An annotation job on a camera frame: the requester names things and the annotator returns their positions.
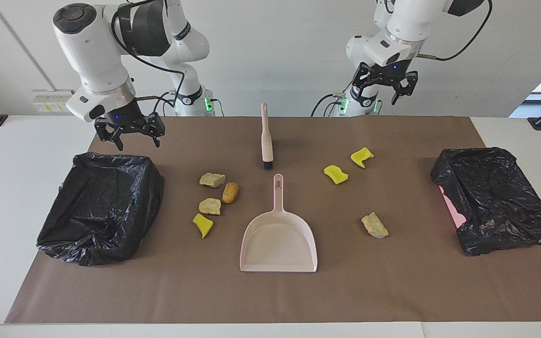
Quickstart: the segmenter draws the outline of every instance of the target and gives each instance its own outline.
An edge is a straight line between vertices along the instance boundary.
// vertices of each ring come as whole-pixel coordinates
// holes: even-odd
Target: dustpan handle
[[[285,209],[283,209],[283,175],[281,174],[275,175],[273,196],[275,197],[273,211],[285,211]]]

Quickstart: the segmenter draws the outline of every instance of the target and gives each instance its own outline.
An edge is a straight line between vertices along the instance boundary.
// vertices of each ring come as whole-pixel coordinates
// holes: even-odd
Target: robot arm
[[[187,22],[180,0],[119,6],[71,4],[55,13],[54,31],[81,77],[81,87],[67,107],[86,122],[96,120],[100,139],[115,143],[119,150],[122,133],[151,136],[156,146],[165,133],[157,113],[141,113],[132,79],[120,60],[122,54],[150,56],[168,67],[157,68],[171,74],[178,89],[175,110],[179,114],[204,115],[211,110],[206,102],[211,92],[200,85],[195,69],[185,64],[206,58],[210,46]]]
[[[412,59],[431,32],[440,13],[462,16],[484,0],[377,0],[374,22],[381,28],[375,36],[354,36],[346,52],[358,67],[348,93],[347,115],[369,113],[380,86],[391,86],[395,94],[410,96],[418,81],[416,71],[408,72]]]

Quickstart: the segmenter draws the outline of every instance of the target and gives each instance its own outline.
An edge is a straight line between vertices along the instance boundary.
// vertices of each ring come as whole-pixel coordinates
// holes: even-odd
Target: bread
[[[233,203],[237,198],[238,193],[239,186],[235,182],[227,183],[225,190],[223,191],[223,202],[228,205]]]

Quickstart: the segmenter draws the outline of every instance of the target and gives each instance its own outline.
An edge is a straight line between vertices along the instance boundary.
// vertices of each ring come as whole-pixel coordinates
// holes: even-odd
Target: green indicator light
[[[214,107],[212,106],[212,102],[210,102],[210,99],[206,98],[204,99],[204,102],[206,103],[207,111],[212,111],[212,109],[214,109]]]
[[[341,111],[343,111],[344,113],[348,111],[348,104],[350,104],[350,100],[344,99],[341,103]]]

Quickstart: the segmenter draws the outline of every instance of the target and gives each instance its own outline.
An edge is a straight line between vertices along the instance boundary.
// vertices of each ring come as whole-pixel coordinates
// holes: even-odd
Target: white wall
[[[58,89],[77,88],[51,28],[53,13],[69,0],[0,0],[0,11]],[[104,0],[96,3],[120,3]],[[492,19],[474,45],[450,62],[415,60],[414,96],[383,114],[506,117],[541,81],[541,1],[494,0]],[[345,45],[354,34],[375,33],[372,0],[183,0],[193,27],[210,40],[208,59],[196,62],[202,83],[230,115],[307,115],[328,92],[354,74]],[[487,3],[466,17],[443,15],[423,52],[450,56],[472,36]],[[138,94],[171,86],[165,74],[125,60]],[[0,111],[33,114],[29,92],[46,89],[28,56],[0,24]],[[381,98],[389,102],[392,92]]]

